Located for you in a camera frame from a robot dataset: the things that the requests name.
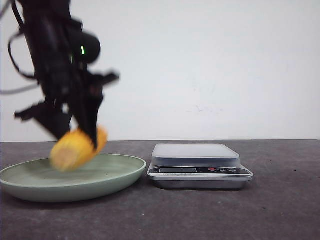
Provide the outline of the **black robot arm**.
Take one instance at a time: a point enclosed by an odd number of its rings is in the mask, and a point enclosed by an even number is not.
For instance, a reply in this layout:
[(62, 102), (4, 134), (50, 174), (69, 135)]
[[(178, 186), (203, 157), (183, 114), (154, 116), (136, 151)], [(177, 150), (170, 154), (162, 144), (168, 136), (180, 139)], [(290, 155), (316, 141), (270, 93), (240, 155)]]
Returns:
[(35, 119), (57, 139), (69, 130), (72, 118), (96, 146), (97, 117), (104, 99), (104, 85), (119, 79), (113, 71), (93, 74), (88, 64), (101, 51), (99, 40), (83, 31), (82, 23), (71, 17), (68, 0), (22, 0), (12, 10), (24, 36), (34, 66), (36, 80), (45, 96), (43, 102), (14, 115), (23, 121)]

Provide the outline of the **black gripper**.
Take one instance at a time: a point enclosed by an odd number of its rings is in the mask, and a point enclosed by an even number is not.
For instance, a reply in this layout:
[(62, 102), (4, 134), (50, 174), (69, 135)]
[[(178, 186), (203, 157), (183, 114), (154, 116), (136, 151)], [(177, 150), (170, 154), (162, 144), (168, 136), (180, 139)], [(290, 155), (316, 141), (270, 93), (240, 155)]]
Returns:
[(81, 71), (77, 76), (49, 85), (43, 102), (15, 112), (14, 117), (21, 121), (36, 120), (57, 140), (71, 130), (71, 119), (75, 117), (80, 130), (96, 148), (97, 118), (104, 99), (103, 87), (117, 82), (119, 78), (120, 75), (114, 71), (106, 74)]

